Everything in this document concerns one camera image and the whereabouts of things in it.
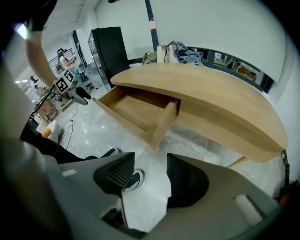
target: clothing pile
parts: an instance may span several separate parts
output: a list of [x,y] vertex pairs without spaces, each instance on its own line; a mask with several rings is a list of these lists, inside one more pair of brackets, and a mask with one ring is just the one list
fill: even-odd
[[195,49],[186,47],[181,42],[172,43],[174,56],[178,59],[180,63],[186,63],[189,65],[204,66],[201,63],[203,56],[202,52],[197,52]]

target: curved wooden desktop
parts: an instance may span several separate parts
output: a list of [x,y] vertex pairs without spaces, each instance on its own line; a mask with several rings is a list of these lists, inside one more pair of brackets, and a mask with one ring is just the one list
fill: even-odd
[[111,81],[180,99],[180,125],[253,161],[268,161],[287,146],[285,128],[270,103],[255,88],[229,74],[158,63],[128,69]]

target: desk leg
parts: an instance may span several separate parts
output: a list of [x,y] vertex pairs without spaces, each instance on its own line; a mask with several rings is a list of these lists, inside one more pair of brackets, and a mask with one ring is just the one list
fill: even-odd
[[227,167],[230,169],[236,170],[238,167],[242,166],[247,161],[248,161],[248,158],[241,157],[240,159],[236,160],[234,163],[228,165]]

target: tiled floor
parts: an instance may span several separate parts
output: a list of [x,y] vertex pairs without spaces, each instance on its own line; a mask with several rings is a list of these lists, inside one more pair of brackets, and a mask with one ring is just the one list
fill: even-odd
[[[105,93],[103,86],[91,95],[99,98]],[[154,152],[142,140],[123,129],[92,100],[89,100],[87,106],[76,105],[72,104],[56,118],[60,126],[65,128],[78,108],[72,137],[70,139],[72,127],[69,127],[61,142],[64,148],[70,139],[67,150],[84,158],[89,155],[101,156],[111,147],[118,147],[125,152],[135,152],[135,167],[145,171],[142,186],[123,197],[127,222],[131,228],[149,232],[165,215],[167,198],[171,195],[166,175],[167,153],[177,153],[222,166],[228,166],[240,158],[240,155],[218,143],[177,125],[172,127],[157,152]],[[237,171],[270,196],[283,185],[284,167],[279,158],[264,164],[248,162]]]

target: open drawer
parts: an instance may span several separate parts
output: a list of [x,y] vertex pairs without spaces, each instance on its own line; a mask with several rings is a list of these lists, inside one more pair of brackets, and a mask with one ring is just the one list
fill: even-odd
[[154,150],[178,113],[177,99],[130,87],[116,86],[100,99],[93,100]]

